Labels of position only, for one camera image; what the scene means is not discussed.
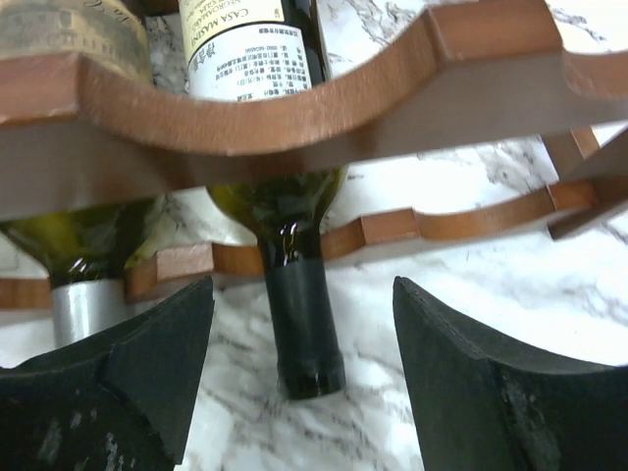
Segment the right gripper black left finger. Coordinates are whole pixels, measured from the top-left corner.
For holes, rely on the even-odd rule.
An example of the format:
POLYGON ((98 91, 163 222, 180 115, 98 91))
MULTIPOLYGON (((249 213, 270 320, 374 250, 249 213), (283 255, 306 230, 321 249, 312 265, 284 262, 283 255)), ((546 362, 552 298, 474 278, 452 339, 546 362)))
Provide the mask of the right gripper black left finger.
POLYGON ((172 470, 182 463, 213 281, 1 371, 4 470, 172 470))

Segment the green bottle grey label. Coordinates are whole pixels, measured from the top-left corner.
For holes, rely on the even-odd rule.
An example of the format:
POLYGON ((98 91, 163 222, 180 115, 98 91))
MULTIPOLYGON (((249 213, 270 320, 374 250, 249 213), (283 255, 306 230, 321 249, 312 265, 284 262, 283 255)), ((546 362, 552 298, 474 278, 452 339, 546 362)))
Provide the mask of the green bottle grey label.
MULTIPOLYGON (((179 12, 188 92, 195 98, 259 101, 295 95, 326 78, 309 1, 182 1, 179 12)), ((345 173, 338 168, 208 189, 217 207, 257 238, 279 383, 290 400, 345 386, 320 240, 321 221, 345 173)))

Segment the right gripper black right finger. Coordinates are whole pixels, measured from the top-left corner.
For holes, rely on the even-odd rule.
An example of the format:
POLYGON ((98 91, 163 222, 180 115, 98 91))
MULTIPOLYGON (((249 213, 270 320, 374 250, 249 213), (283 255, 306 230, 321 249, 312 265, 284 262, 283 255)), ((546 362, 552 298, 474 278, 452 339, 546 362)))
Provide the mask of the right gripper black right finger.
POLYGON ((428 470, 623 470, 627 370, 512 338, 411 280, 393 317, 428 470))

